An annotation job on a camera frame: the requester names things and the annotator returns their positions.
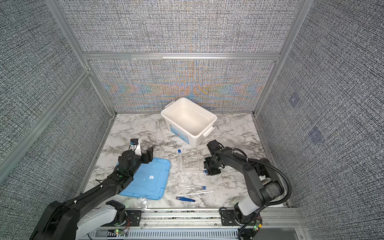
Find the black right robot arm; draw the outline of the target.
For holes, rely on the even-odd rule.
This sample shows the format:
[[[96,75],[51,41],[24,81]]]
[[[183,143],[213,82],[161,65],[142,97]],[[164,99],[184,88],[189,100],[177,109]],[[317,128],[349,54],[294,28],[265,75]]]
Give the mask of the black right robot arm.
[[[234,206],[234,218],[243,225],[265,207],[284,203],[292,192],[289,180],[268,159],[249,158],[238,148],[224,147],[216,140],[207,144],[210,157],[205,158],[204,169],[209,176],[219,175],[221,169],[231,167],[240,172],[248,195]]]

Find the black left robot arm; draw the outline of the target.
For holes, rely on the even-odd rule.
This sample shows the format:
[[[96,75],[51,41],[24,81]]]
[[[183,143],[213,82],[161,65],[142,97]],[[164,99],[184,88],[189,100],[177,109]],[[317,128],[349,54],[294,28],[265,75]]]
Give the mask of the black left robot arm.
[[[134,180],[142,164],[152,162],[154,147],[140,156],[128,150],[118,157],[114,171],[100,184],[65,202],[50,203],[40,217],[31,240],[77,240],[91,229],[81,227],[80,221],[103,201],[121,193]]]

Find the clear test tube rack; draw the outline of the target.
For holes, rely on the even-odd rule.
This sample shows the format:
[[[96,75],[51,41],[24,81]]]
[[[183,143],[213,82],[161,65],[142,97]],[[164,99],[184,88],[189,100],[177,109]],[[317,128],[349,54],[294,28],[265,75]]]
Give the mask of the clear test tube rack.
[[[182,171],[205,170],[204,160],[198,157],[188,157],[183,155]]]

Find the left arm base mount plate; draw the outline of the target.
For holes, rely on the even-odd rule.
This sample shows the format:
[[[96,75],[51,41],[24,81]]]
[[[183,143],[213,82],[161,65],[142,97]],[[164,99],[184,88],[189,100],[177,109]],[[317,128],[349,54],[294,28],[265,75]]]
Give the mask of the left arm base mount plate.
[[[103,227],[138,227],[141,222],[142,211],[141,210],[126,210],[126,216],[122,223],[109,223],[103,225]]]

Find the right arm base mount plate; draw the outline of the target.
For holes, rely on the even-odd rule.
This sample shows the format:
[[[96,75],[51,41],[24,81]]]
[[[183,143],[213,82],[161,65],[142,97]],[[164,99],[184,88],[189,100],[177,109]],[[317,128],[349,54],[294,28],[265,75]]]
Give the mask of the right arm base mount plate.
[[[223,226],[242,226],[249,221],[247,216],[234,209],[220,208],[219,214]]]

